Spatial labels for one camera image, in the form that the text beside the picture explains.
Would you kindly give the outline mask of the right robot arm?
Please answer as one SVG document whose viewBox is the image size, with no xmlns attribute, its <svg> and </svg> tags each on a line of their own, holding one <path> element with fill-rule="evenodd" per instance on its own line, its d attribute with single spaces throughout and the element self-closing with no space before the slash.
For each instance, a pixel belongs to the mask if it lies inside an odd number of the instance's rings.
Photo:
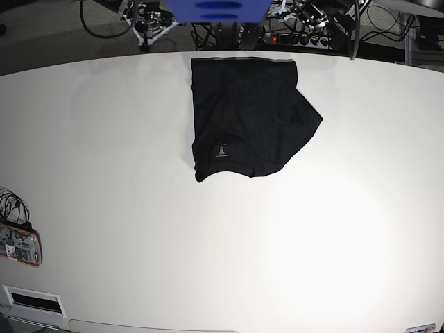
<svg viewBox="0 0 444 333">
<path fill-rule="evenodd" d="M 121 21 L 128 23 L 128 28 L 113 35 L 96 33 L 87 25 L 84 1 L 80 1 L 80 22 L 89 35 L 99 39 L 108 40 L 122 37 L 132 29 L 150 37 L 173 23 L 172 13 L 161 9 L 160 1 L 95 1 L 95 3 L 118 15 Z"/>
</svg>

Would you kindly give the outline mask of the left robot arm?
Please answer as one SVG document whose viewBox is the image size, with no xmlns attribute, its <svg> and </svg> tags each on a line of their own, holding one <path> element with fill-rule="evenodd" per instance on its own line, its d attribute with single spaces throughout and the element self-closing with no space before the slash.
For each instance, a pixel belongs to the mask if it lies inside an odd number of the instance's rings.
<svg viewBox="0 0 444 333">
<path fill-rule="evenodd" d="M 369 1 L 296 1 L 294 10 L 304 27 L 327 39 L 333 50 L 346 50 L 353 61 L 361 39 L 361 16 Z"/>
</svg>

